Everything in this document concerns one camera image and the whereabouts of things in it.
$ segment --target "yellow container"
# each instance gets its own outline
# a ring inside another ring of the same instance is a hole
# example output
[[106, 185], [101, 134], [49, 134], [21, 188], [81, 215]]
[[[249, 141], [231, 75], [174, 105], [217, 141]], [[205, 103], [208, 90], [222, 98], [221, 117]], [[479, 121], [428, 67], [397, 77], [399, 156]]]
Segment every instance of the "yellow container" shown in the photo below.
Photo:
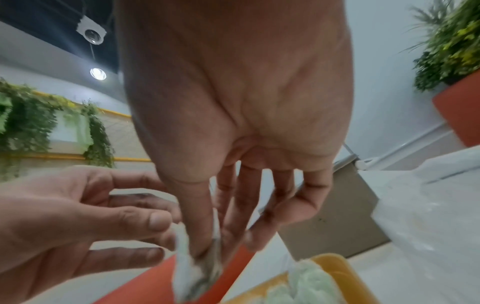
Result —
[[[327, 253], [314, 256], [311, 260], [334, 278], [348, 304], [380, 304], [343, 256]], [[252, 300], [264, 297], [271, 287], [287, 281], [288, 274], [280, 274], [224, 304], [250, 304]]]

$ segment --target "plastic bag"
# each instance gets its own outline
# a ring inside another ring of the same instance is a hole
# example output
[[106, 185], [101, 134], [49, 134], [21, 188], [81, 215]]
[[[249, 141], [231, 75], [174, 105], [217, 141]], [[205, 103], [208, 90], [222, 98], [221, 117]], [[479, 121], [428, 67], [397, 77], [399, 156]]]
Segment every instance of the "plastic bag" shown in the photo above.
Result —
[[480, 302], [480, 146], [395, 179], [372, 217], [427, 286], [451, 303]]

